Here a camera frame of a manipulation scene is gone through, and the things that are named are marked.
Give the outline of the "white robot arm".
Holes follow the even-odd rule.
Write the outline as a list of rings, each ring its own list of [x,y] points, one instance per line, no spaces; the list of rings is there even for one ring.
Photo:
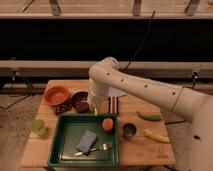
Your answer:
[[[90,67],[91,103],[104,101],[114,87],[182,117],[192,124],[187,171],[213,171],[213,95],[124,74],[118,68],[113,57]]]

